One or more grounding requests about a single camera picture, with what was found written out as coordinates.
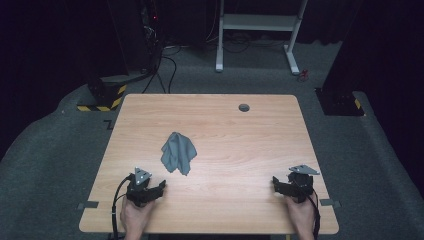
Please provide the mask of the person's left hand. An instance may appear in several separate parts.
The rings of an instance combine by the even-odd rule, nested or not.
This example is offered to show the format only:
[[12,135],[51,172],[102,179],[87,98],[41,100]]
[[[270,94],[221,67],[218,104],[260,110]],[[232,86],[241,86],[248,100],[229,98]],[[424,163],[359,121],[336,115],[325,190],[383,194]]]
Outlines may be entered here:
[[136,206],[126,197],[123,198],[120,220],[125,229],[125,240],[141,240],[155,202],[148,202],[144,207]]

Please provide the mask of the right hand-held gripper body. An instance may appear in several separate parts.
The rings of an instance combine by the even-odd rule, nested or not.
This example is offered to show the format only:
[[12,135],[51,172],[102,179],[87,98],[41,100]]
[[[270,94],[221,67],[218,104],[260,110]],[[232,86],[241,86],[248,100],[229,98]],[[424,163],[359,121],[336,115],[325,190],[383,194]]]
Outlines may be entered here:
[[313,176],[319,175],[320,172],[305,164],[290,167],[289,170],[291,173],[288,180],[295,189],[293,197],[298,203],[302,203],[314,192]]

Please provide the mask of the person's right hand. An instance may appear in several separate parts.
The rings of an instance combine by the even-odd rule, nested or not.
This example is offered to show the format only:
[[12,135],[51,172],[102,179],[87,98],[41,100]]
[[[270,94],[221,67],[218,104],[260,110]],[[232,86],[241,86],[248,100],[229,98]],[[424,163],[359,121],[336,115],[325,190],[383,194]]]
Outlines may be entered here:
[[296,203],[292,197],[285,196],[289,217],[299,240],[315,240],[315,209],[310,200]]

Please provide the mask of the white metal stand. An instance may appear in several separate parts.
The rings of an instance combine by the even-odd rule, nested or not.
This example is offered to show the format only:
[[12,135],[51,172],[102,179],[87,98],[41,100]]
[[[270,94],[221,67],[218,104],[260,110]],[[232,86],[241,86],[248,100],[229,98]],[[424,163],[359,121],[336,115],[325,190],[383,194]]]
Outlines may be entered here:
[[287,45],[283,46],[291,73],[299,75],[301,71],[296,63],[293,48],[303,20],[308,0],[301,0],[298,13],[293,16],[281,15],[252,15],[252,14],[227,14],[225,0],[220,0],[218,46],[216,51],[215,70],[222,72],[224,69],[223,38],[225,30],[251,30],[251,31],[276,31],[290,32],[291,37]]

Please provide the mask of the dark equipment rack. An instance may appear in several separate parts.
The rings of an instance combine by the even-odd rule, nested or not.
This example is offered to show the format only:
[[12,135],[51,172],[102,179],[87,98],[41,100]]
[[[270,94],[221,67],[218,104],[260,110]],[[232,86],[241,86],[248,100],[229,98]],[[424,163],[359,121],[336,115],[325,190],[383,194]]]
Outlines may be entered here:
[[148,67],[155,72],[159,66],[165,35],[160,0],[140,0],[140,16],[148,54]]

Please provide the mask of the grey cloth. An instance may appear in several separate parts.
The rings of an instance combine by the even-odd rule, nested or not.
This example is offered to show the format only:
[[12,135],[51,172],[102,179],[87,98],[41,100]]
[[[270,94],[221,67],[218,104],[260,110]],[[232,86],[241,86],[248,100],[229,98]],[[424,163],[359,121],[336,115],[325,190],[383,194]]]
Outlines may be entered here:
[[172,132],[161,148],[161,162],[168,172],[175,170],[187,176],[191,170],[190,162],[197,156],[197,150],[192,141],[178,133]]

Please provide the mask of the black yellow striped stand base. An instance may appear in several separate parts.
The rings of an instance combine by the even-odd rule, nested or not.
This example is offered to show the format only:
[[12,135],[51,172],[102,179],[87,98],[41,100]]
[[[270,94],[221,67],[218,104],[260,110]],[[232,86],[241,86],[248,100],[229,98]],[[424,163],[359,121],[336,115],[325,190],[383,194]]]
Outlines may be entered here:
[[89,79],[86,94],[76,107],[82,112],[114,111],[121,103],[126,87],[125,75]]

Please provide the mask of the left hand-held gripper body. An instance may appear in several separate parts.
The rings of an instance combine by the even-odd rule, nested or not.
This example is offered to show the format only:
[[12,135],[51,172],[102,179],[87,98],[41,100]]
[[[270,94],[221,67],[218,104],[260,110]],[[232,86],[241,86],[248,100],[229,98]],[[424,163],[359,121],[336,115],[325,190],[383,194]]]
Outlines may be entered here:
[[149,202],[147,192],[152,174],[136,167],[134,173],[130,175],[130,183],[127,186],[126,198],[132,201],[137,207],[144,207]]

